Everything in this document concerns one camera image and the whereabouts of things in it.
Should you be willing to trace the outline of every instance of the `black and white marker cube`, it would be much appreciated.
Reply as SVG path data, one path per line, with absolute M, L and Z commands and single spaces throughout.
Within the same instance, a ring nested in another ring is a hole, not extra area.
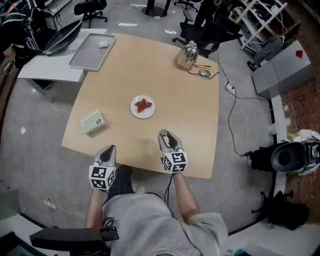
M 115 171 L 115 167 L 90 165 L 89 180 L 91 187 L 98 190 L 109 190 L 116 178 Z
M 165 153 L 163 156 L 164 168 L 170 174 L 182 173 L 186 170 L 188 157 L 187 153 L 180 150 L 178 152 Z

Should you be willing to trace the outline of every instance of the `gray floor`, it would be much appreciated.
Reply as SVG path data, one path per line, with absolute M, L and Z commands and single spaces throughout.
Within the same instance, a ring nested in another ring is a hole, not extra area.
M 156 20 L 142 14 L 139 8 L 130 4 L 146 5 L 146 0 L 108 1 L 104 15 L 109 19 L 94 20 L 93 28 L 107 28 L 109 33 L 117 32 L 149 38 L 168 44 L 173 35 L 164 29 L 180 33 L 179 22 L 184 20 L 183 8 L 171 4 L 167 17 Z M 61 24 L 67 24 L 76 17 L 74 2 L 61 11 Z M 165 1 L 156 1 L 163 6 Z M 135 27 L 118 26 L 118 23 L 135 23 Z M 254 96 L 255 90 L 246 62 L 250 57 L 239 49 L 237 41 L 222 43 L 218 50 L 220 63 L 228 75 L 231 85 L 236 86 L 238 96 Z M 210 59 L 217 61 L 217 53 Z M 268 192 L 271 187 L 270 173 L 251 170 L 246 158 L 235 154 L 228 128 L 228 115 L 233 105 L 224 90 L 226 78 L 219 75 L 219 123 L 217 149 L 212 179 L 197 179 L 191 188 L 202 212 L 218 212 L 222 215 L 231 232 L 251 223 L 255 215 L 251 209 L 261 204 L 260 191 Z M 81 227 L 77 219 L 60 210 L 50 211 L 43 205 L 41 197 L 53 197 L 55 204 L 85 220 L 91 188 L 88 181 L 89 165 L 93 158 L 61 146 L 64 130 L 73 102 L 80 89 L 78 84 L 57 83 L 52 89 L 56 95 L 53 104 L 46 102 L 23 81 L 18 80 L 13 90 L 7 113 L 0 147 L 2 190 L 7 186 L 19 190 L 21 208 L 36 221 L 52 226 Z M 269 146 L 272 138 L 267 134 L 271 123 L 270 112 L 253 101 L 241 100 L 236 103 L 230 118 L 235 135 L 235 145 L 240 153 L 255 150 L 259 146 Z M 144 185 L 147 191 L 163 196 L 169 175 L 135 169 L 133 186 Z M 187 178 L 191 184 L 193 178 Z M 174 186 L 171 187 L 170 206 L 176 205 Z

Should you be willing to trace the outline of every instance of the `forearm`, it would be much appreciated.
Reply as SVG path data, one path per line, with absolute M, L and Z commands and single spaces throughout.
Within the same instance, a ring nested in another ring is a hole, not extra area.
M 85 227 L 87 229 L 100 229 L 103 227 L 102 200 L 103 192 L 99 189 L 94 189 L 86 212 Z
M 178 207 L 180 209 L 182 218 L 185 223 L 189 222 L 189 219 L 199 213 L 197 202 L 192 195 L 188 184 L 185 181 L 184 176 L 181 173 L 177 173 L 173 176 L 176 199 Z

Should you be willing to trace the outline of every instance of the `black office chair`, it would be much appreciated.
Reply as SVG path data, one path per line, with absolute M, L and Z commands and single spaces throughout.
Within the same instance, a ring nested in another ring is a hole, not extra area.
M 191 2 L 195 2 L 195 3 L 199 3 L 201 2 L 202 0 L 179 0 L 178 2 L 174 2 L 173 5 L 175 6 L 176 4 L 182 4 L 182 5 L 185 5 L 185 9 L 187 10 L 188 9 L 188 6 L 190 6 L 191 8 L 195 9 L 196 12 L 198 12 L 198 9 L 196 7 L 194 7 L 194 4 L 193 3 L 190 3 Z
M 91 28 L 92 19 L 104 19 L 108 21 L 107 17 L 102 16 L 102 10 L 106 8 L 107 0 L 85 0 L 85 2 L 78 3 L 74 6 L 74 14 L 83 14 L 83 21 L 89 20 L 89 29 Z
M 211 53 L 218 50 L 221 43 L 243 36 L 238 33 L 240 31 L 239 25 L 227 17 L 219 16 L 215 18 L 214 22 L 207 22 L 204 26 L 199 27 L 188 23 L 193 22 L 193 19 L 187 10 L 183 10 L 183 14 L 185 21 L 180 22 L 180 36 L 185 40 L 175 37 L 172 41 L 178 40 L 184 45 L 191 40 L 194 41 L 199 49 L 199 54 L 205 58 L 208 58 Z M 205 49 L 210 43 L 212 43 L 211 49 Z

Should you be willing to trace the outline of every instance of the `gray sweatshirt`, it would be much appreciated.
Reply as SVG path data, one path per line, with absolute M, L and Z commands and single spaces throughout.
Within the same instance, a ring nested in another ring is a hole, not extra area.
M 117 195 L 103 206 L 103 217 L 114 218 L 118 230 L 119 240 L 108 244 L 111 256 L 223 256 L 227 249 L 220 214 L 197 214 L 185 224 L 153 194 Z

